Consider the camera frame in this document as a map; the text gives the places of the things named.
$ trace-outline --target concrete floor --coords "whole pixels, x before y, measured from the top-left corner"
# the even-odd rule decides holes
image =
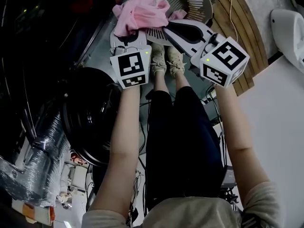
[[[277,52],[277,47],[273,40],[270,28],[270,12],[273,9],[293,10],[290,0],[245,0],[255,18],[256,24],[260,30],[266,53],[270,58]]]

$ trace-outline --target forearm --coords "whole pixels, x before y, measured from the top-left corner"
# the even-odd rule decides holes
[[[111,210],[125,218],[128,215],[138,162],[139,101],[139,86],[123,90],[111,137],[109,165],[90,210]]]
[[[123,90],[111,137],[111,155],[136,155],[139,146],[140,88]]]
[[[228,89],[215,86],[215,89],[227,146],[231,150],[251,148],[253,144],[249,122],[238,104],[233,86]]]
[[[240,108],[233,86],[228,89],[216,86],[216,93],[225,141],[243,203],[252,188],[269,179],[254,152],[249,122]]]

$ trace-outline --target wooden board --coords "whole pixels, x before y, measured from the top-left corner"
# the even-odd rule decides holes
[[[266,54],[266,51],[265,51],[265,46],[264,46],[260,31],[257,27],[256,22],[255,22],[255,19],[253,18],[253,15],[252,15],[247,3],[245,2],[245,0],[237,0],[237,1],[240,4],[241,8],[243,9],[243,11],[244,11],[244,13],[245,13],[245,15],[246,15],[246,17],[249,21],[249,24],[250,24],[250,26],[251,26],[254,34],[255,34],[256,41],[257,41],[258,47],[260,49],[261,57],[262,57],[262,60],[263,60],[264,68],[266,68],[266,67],[269,66],[268,60],[267,60],[267,54]]]
[[[245,0],[232,0],[231,18],[230,1],[212,1],[214,18],[211,28],[225,37],[238,38],[239,45],[250,55],[244,73],[233,84],[237,95],[240,95],[254,86],[252,77],[265,69],[268,63],[261,35]],[[237,36],[230,19],[236,27]]]

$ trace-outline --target pink towel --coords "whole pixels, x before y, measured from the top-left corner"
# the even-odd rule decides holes
[[[136,29],[167,26],[165,13],[169,7],[167,0],[128,0],[123,5],[115,5],[113,13],[118,22],[114,34],[124,37]]]
[[[174,11],[170,17],[168,18],[169,21],[175,20],[175,19],[183,19],[187,15],[187,12],[184,10],[176,10]]]

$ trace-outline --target shoe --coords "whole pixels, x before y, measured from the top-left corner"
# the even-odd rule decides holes
[[[182,54],[175,48],[168,48],[168,58],[170,64],[170,73],[174,77],[176,72],[185,72],[186,63],[182,62]]]
[[[157,43],[152,43],[152,72],[155,75],[155,72],[162,71],[165,75],[167,71],[167,65],[165,61],[165,47],[163,45],[159,45]]]

